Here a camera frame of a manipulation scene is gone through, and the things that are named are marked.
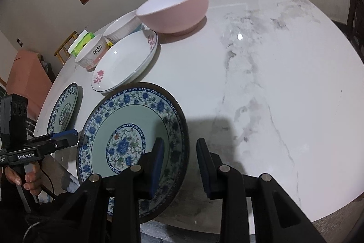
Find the round dining table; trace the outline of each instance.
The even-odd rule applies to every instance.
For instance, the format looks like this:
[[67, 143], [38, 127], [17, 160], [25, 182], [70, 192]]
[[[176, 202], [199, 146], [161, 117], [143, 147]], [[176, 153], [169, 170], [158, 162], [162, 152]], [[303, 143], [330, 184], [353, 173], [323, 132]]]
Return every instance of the round dining table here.
[[[364, 192], [364, 65], [310, 1], [209, 0], [194, 31], [159, 34], [159, 43], [137, 81], [157, 84], [177, 100], [188, 125], [190, 159], [177, 196], [155, 220], [220, 232], [222, 201], [210, 201], [203, 191], [199, 138], [243, 174], [270, 173], [311, 221]], [[35, 136], [47, 133], [52, 109], [71, 83], [82, 92], [69, 128], [81, 132], [106, 96], [92, 89], [91, 78], [92, 71], [68, 59]], [[77, 176], [76, 147], [54, 158]], [[254, 233], [251, 207], [249, 225]]]

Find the plate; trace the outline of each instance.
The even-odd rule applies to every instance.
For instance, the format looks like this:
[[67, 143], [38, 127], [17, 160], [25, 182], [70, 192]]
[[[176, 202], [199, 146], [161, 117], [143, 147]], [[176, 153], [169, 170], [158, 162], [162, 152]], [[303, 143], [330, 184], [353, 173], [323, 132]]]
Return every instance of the plate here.
[[[152, 150], [156, 137], [164, 139], [164, 159], [159, 188], [152, 200], [139, 200], [140, 222], [159, 215], [174, 199], [184, 179], [189, 159], [185, 117], [177, 101], [151, 83], [132, 83], [109, 94], [93, 110], [78, 144], [80, 183], [89, 175], [118, 174]], [[108, 214], [112, 215], [110, 198]]]
[[157, 33], [152, 30], [134, 32], [117, 42], [96, 66], [92, 88], [109, 92], [136, 79], [151, 62], [157, 44]]
[[66, 130], [78, 96], [78, 85], [70, 84], [59, 96], [49, 118], [47, 134]]

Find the human hand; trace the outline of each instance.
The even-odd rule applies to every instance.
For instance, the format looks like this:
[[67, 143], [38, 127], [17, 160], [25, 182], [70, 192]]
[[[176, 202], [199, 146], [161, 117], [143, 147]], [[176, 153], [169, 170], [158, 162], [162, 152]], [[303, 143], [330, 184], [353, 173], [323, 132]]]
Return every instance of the human hand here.
[[[37, 161], [32, 163], [32, 169], [32, 172], [29, 172], [25, 175], [26, 183], [23, 185], [23, 187], [26, 190], [30, 191], [32, 195], [38, 196], [42, 191], [42, 189], [40, 188], [42, 180], [40, 179], [41, 170]], [[20, 176], [10, 167], [5, 168], [5, 176], [11, 184], [21, 185]]]

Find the blue and white porcelain plate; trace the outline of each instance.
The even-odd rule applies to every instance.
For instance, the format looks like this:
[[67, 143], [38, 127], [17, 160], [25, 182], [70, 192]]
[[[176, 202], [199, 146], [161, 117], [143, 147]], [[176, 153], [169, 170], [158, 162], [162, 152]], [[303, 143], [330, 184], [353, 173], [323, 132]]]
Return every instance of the blue and white porcelain plate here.
[[66, 130], [75, 108], [78, 96], [78, 85], [70, 84], [59, 96], [48, 122], [47, 134]]
[[[174, 199], [189, 158], [187, 124], [176, 100], [151, 83], [124, 85], [93, 110], [81, 132], [77, 173], [80, 183], [98, 173], [108, 177], [136, 164], [164, 139], [159, 188], [152, 200], [139, 200], [140, 222], [159, 215]], [[112, 215], [110, 198], [108, 214]]]

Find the pink bowl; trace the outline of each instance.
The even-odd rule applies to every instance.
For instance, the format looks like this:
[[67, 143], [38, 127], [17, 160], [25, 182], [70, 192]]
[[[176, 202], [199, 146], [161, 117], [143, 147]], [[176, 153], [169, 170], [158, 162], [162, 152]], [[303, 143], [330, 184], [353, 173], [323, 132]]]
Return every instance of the pink bowl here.
[[179, 35], [192, 31], [208, 7], [209, 0], [147, 0], [136, 15], [151, 30]]

